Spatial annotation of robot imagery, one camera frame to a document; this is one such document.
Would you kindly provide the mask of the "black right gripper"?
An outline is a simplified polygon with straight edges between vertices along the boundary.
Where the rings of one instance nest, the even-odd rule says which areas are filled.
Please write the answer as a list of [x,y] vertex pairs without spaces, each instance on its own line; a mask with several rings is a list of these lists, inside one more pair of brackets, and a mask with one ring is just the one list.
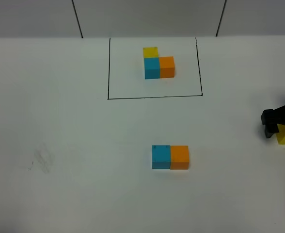
[[277,109],[264,110],[261,121],[265,125],[265,137],[271,138],[279,132],[278,124],[285,125],[285,105]]

